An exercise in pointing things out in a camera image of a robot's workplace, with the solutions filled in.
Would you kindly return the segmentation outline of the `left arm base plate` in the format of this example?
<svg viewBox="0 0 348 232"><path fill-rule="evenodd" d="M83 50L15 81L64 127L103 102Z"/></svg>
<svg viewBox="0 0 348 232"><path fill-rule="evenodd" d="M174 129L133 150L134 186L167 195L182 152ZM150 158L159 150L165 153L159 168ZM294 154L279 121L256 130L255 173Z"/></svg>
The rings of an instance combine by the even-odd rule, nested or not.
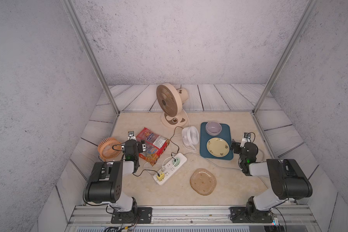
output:
<svg viewBox="0 0 348 232"><path fill-rule="evenodd" d="M112 213L111 223L112 224L150 224L152 220L151 207L138 207L133 208L129 212L118 212Z"/></svg>

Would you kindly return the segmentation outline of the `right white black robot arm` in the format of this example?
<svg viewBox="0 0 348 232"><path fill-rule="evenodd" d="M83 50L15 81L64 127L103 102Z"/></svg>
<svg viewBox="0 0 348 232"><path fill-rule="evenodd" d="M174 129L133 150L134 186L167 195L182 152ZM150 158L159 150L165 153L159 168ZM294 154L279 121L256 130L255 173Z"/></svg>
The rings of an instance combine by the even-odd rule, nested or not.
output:
<svg viewBox="0 0 348 232"><path fill-rule="evenodd" d="M257 162L258 147L252 142L232 141L231 150L239 154L239 167L246 176L268 177L271 187L258 196L251 196L245 207L230 207L233 223L273 223L275 208L289 199L309 198L313 188L294 159L267 159Z"/></svg>

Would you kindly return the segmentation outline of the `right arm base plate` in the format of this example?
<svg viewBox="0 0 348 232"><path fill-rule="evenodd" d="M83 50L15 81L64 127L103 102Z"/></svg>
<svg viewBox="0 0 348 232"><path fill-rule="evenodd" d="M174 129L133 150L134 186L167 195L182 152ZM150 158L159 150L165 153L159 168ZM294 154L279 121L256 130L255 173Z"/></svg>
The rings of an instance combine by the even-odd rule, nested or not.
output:
<svg viewBox="0 0 348 232"><path fill-rule="evenodd" d="M232 223L273 223L271 212L247 209L246 207L230 207L230 221Z"/></svg>

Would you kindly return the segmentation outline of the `teal tray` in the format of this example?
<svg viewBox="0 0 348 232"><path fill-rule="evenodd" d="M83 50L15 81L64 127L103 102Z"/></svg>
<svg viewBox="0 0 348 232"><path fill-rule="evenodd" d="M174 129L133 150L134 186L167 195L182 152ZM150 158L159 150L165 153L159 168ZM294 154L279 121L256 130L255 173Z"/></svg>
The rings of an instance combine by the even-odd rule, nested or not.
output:
<svg viewBox="0 0 348 232"><path fill-rule="evenodd" d="M231 130L229 125L221 123L222 131L219 135L211 136L206 132L207 122L201 124L200 155L209 159L232 160Z"/></svg>

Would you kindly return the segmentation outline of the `small white fan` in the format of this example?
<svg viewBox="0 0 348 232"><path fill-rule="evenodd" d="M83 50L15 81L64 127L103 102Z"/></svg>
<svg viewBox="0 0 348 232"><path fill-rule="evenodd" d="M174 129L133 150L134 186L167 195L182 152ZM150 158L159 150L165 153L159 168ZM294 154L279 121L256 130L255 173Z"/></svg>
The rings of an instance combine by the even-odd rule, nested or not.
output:
<svg viewBox="0 0 348 232"><path fill-rule="evenodd" d="M190 126L182 130L182 143L186 149L196 151L196 145L199 143L200 135L196 127Z"/></svg>

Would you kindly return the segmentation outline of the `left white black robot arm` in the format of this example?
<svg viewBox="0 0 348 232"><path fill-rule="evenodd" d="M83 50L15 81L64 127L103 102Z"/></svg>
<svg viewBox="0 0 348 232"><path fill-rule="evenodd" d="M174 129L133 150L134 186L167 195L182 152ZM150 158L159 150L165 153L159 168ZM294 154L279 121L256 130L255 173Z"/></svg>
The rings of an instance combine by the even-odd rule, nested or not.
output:
<svg viewBox="0 0 348 232"><path fill-rule="evenodd" d="M127 140L122 145L125 160L95 163L84 188L84 203L107 205L115 212L136 215L136 200L122 191L122 178L137 172L140 167L139 154L145 150L144 140Z"/></svg>

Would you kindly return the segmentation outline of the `green plug adapter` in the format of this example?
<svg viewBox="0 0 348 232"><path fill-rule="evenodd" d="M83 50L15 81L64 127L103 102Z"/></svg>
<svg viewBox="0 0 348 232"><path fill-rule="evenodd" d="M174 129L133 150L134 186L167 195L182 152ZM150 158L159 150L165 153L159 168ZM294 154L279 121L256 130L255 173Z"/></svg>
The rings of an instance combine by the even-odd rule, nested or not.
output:
<svg viewBox="0 0 348 232"><path fill-rule="evenodd" d="M173 166L177 167L180 164L180 158L173 158Z"/></svg>

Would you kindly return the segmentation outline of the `brown glass plate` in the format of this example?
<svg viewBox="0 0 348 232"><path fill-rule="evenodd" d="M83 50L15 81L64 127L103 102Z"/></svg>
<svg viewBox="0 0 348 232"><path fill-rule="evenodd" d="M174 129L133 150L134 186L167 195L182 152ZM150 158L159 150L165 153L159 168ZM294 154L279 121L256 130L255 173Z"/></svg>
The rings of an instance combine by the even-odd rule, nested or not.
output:
<svg viewBox="0 0 348 232"><path fill-rule="evenodd" d="M198 168L190 177L190 185L200 195L210 195L217 185L216 177L207 169Z"/></svg>

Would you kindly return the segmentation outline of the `red snack bag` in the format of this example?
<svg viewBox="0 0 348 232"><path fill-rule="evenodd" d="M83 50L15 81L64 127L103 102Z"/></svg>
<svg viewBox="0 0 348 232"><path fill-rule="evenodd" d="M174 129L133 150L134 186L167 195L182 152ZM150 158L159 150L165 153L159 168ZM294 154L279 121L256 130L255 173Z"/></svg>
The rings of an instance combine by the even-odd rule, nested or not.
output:
<svg viewBox="0 0 348 232"><path fill-rule="evenodd" d="M152 166L157 163L160 156L170 144L169 139L154 133L148 128L144 128L136 136L136 139L138 142L144 141L146 144L146 150L140 152L139 157L150 163Z"/></svg>

